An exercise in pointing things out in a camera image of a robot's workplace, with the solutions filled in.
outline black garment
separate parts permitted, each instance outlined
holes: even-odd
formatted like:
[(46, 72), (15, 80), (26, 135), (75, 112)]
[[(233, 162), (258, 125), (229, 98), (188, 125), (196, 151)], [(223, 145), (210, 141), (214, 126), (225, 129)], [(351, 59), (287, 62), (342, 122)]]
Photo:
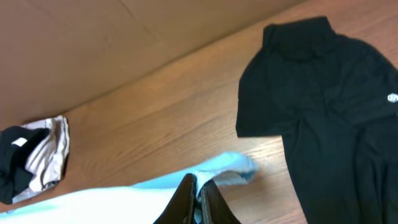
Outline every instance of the black garment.
[(239, 137), (281, 134), (309, 224), (398, 223), (397, 70), (325, 17), (264, 29), (239, 82)]
[[(48, 134), (48, 128), (29, 130), (18, 126), (0, 134), (0, 202), (12, 204), (12, 198), (28, 188), (33, 175), (25, 170), (26, 160)], [(19, 138), (27, 141), (21, 146), (13, 144)]]

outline beige surface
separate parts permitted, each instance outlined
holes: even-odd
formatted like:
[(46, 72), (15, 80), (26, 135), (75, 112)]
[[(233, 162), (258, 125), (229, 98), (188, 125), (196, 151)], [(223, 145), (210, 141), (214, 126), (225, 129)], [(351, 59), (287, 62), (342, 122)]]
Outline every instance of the beige surface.
[(303, 0), (2, 0), (0, 129), (69, 110)]
[(261, 167), (254, 183), (221, 189), (239, 220), (306, 223), (281, 138), (238, 139), (234, 125), (238, 81), (261, 46), (262, 28), (323, 14), (337, 32), (370, 42), (398, 65), (396, 0), (305, 2), (68, 112), (67, 176), (25, 204), (90, 187), (130, 185), (239, 151)]

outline white fabric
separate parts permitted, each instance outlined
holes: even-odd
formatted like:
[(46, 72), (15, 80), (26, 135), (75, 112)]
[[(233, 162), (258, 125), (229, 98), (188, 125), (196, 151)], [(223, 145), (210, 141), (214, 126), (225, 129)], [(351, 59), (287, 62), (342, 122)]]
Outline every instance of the white fabric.
[(131, 187), (82, 190), (13, 212), (0, 213), (0, 223), (30, 223), (35, 220), (40, 224), (152, 224), (164, 211), (185, 174), (196, 175), (199, 193), (211, 179), (221, 185), (246, 184), (257, 170), (258, 165), (250, 158), (238, 152), (224, 152), (197, 166)]
[(29, 187), (16, 195), (13, 203), (31, 198), (53, 187), (62, 177), (63, 165), (69, 153), (69, 127), (63, 116), (48, 118), (22, 126), (27, 129), (48, 128), (49, 135), (32, 151), (25, 165), (25, 170), (34, 176)]

